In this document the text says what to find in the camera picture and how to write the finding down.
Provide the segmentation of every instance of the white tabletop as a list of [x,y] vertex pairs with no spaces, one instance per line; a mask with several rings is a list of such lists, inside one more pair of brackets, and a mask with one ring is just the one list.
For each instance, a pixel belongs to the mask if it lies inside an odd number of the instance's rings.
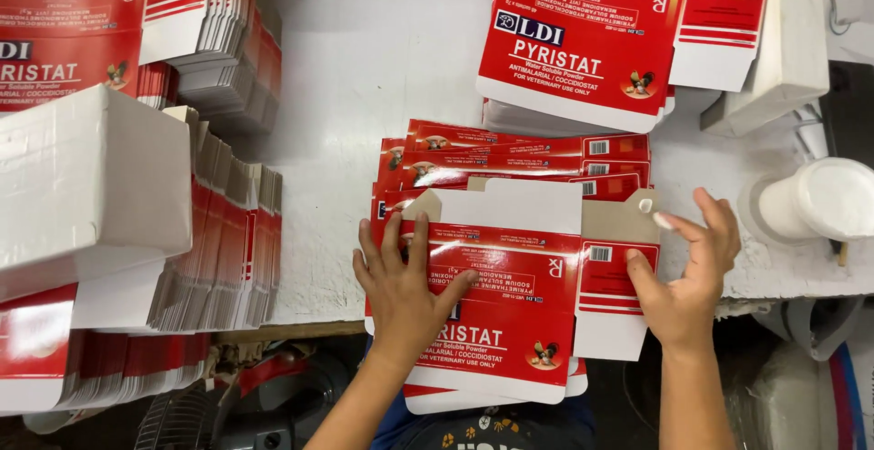
[[[480,123],[474,82],[491,0],[277,2],[284,20],[279,119],[269,137],[234,144],[237,154],[285,177],[274,321],[360,320],[364,294],[351,251],[356,224],[370,213],[380,139],[404,135],[410,118]],[[677,105],[651,135],[652,182],[666,210],[700,219],[694,187],[734,201],[751,177],[799,165],[791,118],[734,140],[698,131],[700,100],[678,97]],[[748,312],[768,299],[874,292],[871,242],[851,244],[847,267],[836,266],[825,239],[787,251],[744,231],[743,244],[721,313]],[[678,277],[686,257],[682,239],[664,235],[659,275]]]

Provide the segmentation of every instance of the styrofoam cup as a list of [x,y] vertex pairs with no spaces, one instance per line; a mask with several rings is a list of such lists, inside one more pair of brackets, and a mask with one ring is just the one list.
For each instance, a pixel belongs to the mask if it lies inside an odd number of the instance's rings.
[[845,158],[805,163],[762,190],[759,211],[784,238],[874,237],[874,170]]

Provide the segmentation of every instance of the orange square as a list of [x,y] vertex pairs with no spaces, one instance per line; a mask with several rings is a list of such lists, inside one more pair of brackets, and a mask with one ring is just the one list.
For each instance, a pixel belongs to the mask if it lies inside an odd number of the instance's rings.
[[622,192],[622,179],[610,179],[607,181],[606,191],[609,194],[618,194]]

